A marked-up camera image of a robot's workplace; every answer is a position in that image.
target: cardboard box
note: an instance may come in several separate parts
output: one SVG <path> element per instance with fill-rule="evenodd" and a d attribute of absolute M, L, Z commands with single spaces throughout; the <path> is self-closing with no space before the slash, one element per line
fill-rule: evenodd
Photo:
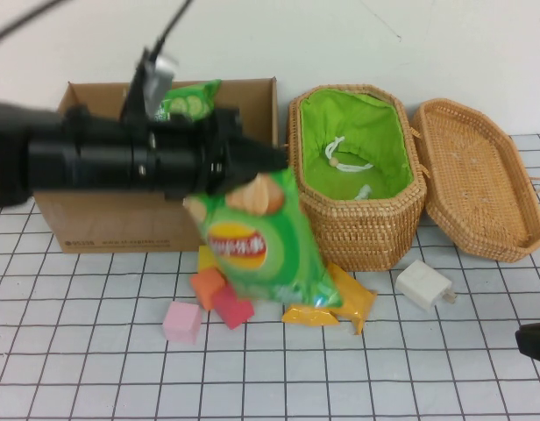
<path fill-rule="evenodd" d="M 175 82 L 180 88 L 195 82 Z M 128 83 L 69 83 L 59 111 L 85 103 L 116 118 Z M 278 145 L 276 80 L 223 81 L 216 106 L 237 107 L 247 136 Z M 161 193 L 41 192 L 36 203 L 65 253 L 195 251 L 202 244 L 180 201 Z"/>

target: white wall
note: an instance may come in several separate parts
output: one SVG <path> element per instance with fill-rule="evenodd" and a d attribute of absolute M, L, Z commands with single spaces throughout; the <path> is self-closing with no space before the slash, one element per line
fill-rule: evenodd
<path fill-rule="evenodd" d="M 35 3 L 0 0 L 0 25 Z M 67 3 L 0 45 L 0 98 L 54 107 L 67 81 L 128 81 L 180 4 Z M 540 132 L 540 0 L 196 0 L 166 51 L 182 80 L 275 75 L 283 124 L 293 97 L 353 82 Z"/>

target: wicker weave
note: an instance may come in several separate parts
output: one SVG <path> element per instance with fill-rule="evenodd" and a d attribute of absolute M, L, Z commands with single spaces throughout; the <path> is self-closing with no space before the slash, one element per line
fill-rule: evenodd
<path fill-rule="evenodd" d="M 392 104 L 401 120 L 414 181 L 399 195 L 381 200 L 332 200 L 312 189 L 303 177 L 301 101 L 318 89 L 368 94 Z M 402 103 L 370 85 L 326 85 L 296 98 L 289 107 L 289 161 L 295 169 L 300 200 L 326 260 L 344 270 L 387 270 L 410 249 L 426 197 L 409 121 Z"/>
<path fill-rule="evenodd" d="M 540 208 L 514 142 L 485 115 L 423 103 L 413 126 L 428 169 L 426 210 L 463 251 L 514 262 L 540 246 Z"/>

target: chip bag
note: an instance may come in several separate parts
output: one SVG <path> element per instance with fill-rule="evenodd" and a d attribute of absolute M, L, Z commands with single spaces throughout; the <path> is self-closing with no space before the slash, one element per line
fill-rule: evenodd
<path fill-rule="evenodd" d="M 368 291 L 362 287 L 358 281 L 334 263 L 329 263 L 327 268 L 330 276 L 334 279 L 334 284 L 344 298 L 342 307 L 330 309 L 330 312 L 335 316 L 352 321 L 355 333 L 360 335 L 364 330 L 364 323 L 369 317 L 377 292 Z"/>
<path fill-rule="evenodd" d="M 211 252 L 208 246 L 199 246 L 198 247 L 198 266 L 196 270 L 202 272 L 205 269 L 216 268 L 219 270 L 219 265 L 217 264 L 216 256 Z"/>
<path fill-rule="evenodd" d="M 316 309 L 303 305 L 292 305 L 284 313 L 281 321 L 306 326 L 325 326 L 334 325 L 335 321 L 338 323 L 335 318 L 335 316 L 338 316 L 350 320 L 354 326 L 354 333 L 360 335 L 364 329 L 364 323 L 369 317 L 377 293 L 362 287 L 358 281 L 334 263 L 329 263 L 327 268 L 343 298 L 342 307 Z"/>
<path fill-rule="evenodd" d="M 258 175 L 225 196 L 192 196 L 185 207 L 240 296 L 340 307 L 302 214 L 291 169 Z"/>
<path fill-rule="evenodd" d="M 193 120 L 206 117 L 214 109 L 214 96 L 221 80 L 197 83 L 169 90 L 155 113 L 158 121 L 169 120 L 170 114 L 184 114 Z"/>
<path fill-rule="evenodd" d="M 281 317 L 281 321 L 309 327 L 331 326 L 340 323 L 328 309 L 299 304 L 290 306 L 288 311 Z"/>

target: basket lid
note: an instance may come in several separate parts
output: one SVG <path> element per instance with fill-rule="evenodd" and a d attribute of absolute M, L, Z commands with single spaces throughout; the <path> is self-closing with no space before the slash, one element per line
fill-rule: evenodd
<path fill-rule="evenodd" d="M 426 211 L 463 251 L 513 262 L 540 247 L 540 207 L 513 140 L 484 114 L 446 99 L 413 118 Z"/>

